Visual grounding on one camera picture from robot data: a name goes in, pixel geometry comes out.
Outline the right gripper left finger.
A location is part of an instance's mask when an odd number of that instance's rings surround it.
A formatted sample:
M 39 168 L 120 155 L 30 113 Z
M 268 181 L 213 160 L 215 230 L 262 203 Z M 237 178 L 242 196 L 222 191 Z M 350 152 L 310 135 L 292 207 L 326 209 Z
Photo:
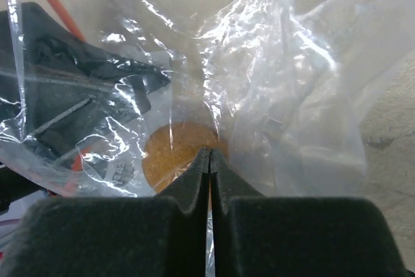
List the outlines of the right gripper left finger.
M 209 151 L 154 197 L 51 198 L 16 228 L 2 276 L 203 276 Z

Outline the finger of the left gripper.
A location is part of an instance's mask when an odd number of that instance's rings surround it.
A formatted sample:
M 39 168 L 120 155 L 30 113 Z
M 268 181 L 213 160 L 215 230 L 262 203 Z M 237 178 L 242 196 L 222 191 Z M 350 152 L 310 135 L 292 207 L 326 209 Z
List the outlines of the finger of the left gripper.
M 79 40 L 37 3 L 21 6 L 23 50 L 1 12 L 1 140 L 40 158 L 71 157 L 151 109 L 170 82 L 163 68 Z

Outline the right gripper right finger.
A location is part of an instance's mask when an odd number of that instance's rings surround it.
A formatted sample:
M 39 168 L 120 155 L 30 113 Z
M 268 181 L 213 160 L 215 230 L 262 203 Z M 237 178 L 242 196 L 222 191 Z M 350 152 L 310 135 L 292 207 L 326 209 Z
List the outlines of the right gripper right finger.
M 354 197 L 266 197 L 209 156 L 217 276 L 408 276 L 378 207 Z

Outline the clear bag of mushrooms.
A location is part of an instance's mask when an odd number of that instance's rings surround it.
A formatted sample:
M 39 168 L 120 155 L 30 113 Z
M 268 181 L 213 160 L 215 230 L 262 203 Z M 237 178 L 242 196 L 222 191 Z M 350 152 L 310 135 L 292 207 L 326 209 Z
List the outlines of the clear bag of mushrooms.
M 230 169 L 266 197 L 358 198 L 360 122 L 414 48 L 414 0 L 1 0 L 18 52 L 28 2 L 170 82 L 148 96 L 147 113 L 109 122 L 71 157 L 49 161 L 1 140 L 2 210 L 39 188 L 53 192 L 46 199 L 156 196 L 145 144 L 177 122 L 213 129 Z

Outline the brown fake mushroom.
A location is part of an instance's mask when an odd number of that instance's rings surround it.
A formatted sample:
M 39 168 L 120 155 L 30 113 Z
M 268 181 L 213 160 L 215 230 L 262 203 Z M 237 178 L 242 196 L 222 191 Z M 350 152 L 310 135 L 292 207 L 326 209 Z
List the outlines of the brown fake mushroom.
M 228 142 L 206 125 L 177 122 L 157 129 L 145 144 L 143 174 L 159 193 L 192 164 L 202 148 L 220 149 L 228 154 Z

